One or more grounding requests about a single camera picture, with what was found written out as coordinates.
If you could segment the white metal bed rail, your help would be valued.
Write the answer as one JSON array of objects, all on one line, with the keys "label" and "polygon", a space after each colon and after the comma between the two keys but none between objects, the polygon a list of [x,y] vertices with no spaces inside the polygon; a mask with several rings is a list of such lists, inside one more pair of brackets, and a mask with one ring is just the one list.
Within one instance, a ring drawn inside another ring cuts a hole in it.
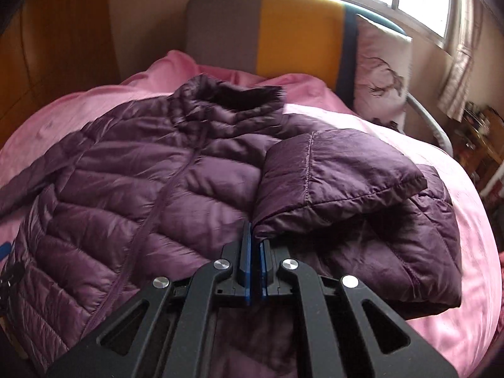
[{"label": "white metal bed rail", "polygon": [[443,130],[436,119],[411,93],[407,94],[406,102],[414,110],[414,112],[420,116],[420,119],[426,123],[432,133],[432,136],[437,141],[438,147],[450,157],[454,157],[452,142],[450,141],[448,134]]}]

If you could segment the wooden wardrobe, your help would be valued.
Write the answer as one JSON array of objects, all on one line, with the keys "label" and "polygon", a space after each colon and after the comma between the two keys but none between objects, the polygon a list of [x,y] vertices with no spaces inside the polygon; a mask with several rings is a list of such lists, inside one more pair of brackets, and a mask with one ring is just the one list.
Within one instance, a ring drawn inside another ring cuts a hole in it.
[{"label": "wooden wardrobe", "polygon": [[108,0],[23,0],[1,33],[1,141],[55,99],[119,80]]}]

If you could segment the grey yellow blue headboard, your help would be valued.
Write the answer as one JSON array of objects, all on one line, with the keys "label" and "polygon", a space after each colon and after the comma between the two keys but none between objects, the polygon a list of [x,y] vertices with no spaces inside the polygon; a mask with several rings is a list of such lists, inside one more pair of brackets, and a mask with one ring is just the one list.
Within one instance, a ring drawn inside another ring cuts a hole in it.
[{"label": "grey yellow blue headboard", "polygon": [[353,106],[357,23],[396,23],[342,0],[190,0],[185,52],[197,63],[264,78],[304,73]]}]

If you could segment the cluttered wooden desk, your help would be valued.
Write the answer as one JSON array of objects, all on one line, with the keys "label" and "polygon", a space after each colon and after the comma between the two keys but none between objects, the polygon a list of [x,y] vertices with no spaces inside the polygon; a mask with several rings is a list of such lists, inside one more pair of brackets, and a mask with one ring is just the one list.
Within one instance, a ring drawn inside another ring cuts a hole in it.
[{"label": "cluttered wooden desk", "polygon": [[503,192],[503,117],[491,106],[467,102],[461,122],[458,161],[482,199],[490,204]]}]

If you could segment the white deer print pillow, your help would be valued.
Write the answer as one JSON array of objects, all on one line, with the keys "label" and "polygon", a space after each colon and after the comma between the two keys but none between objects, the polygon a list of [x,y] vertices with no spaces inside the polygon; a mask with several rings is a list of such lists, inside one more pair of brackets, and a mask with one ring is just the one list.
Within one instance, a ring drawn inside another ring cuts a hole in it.
[{"label": "white deer print pillow", "polygon": [[413,61],[412,38],[356,17],[354,112],[402,131]]}]

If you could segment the right pink patterned curtain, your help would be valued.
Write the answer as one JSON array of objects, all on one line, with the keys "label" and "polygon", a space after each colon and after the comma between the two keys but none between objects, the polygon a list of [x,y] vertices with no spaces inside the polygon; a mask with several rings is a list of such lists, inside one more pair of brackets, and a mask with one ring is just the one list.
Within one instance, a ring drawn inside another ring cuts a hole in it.
[{"label": "right pink patterned curtain", "polygon": [[437,107],[449,119],[458,122],[461,122],[466,107],[483,19],[484,5],[480,0],[461,0],[458,45],[437,101]]}]

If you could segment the pink dotted bed quilt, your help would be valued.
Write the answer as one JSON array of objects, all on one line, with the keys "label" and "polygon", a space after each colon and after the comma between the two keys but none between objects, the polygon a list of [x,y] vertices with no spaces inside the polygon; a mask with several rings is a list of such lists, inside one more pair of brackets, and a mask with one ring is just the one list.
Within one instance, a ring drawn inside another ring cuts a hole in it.
[{"label": "pink dotted bed quilt", "polygon": [[40,373],[145,284],[217,260],[251,224],[324,277],[357,277],[460,376],[486,353],[501,269],[445,152],[353,115],[313,76],[267,79],[173,50],[74,93],[1,151],[8,320]]}]

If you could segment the purple quilted down jacket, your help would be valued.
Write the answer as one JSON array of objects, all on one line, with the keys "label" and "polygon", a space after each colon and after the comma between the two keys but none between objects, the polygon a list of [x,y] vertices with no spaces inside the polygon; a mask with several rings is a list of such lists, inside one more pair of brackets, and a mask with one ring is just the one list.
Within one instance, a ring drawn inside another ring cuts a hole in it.
[{"label": "purple quilted down jacket", "polygon": [[460,233],[437,170],[286,113],[283,99],[200,75],[113,108],[2,187],[3,217],[28,207],[8,317],[37,371],[144,284],[216,260],[245,223],[323,276],[359,278],[404,318],[461,304]]}]

